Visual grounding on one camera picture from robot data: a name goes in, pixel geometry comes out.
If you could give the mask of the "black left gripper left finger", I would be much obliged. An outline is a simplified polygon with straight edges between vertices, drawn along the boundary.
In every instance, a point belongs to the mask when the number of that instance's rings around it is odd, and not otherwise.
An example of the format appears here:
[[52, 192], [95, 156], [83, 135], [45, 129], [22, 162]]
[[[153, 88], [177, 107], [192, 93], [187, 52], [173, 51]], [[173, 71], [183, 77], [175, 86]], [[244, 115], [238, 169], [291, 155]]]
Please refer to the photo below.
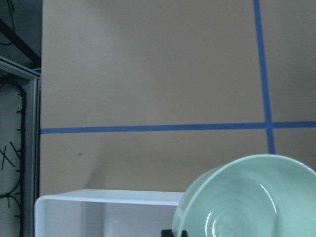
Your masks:
[[172, 230], [162, 230], [160, 234], [161, 237], [173, 237]]

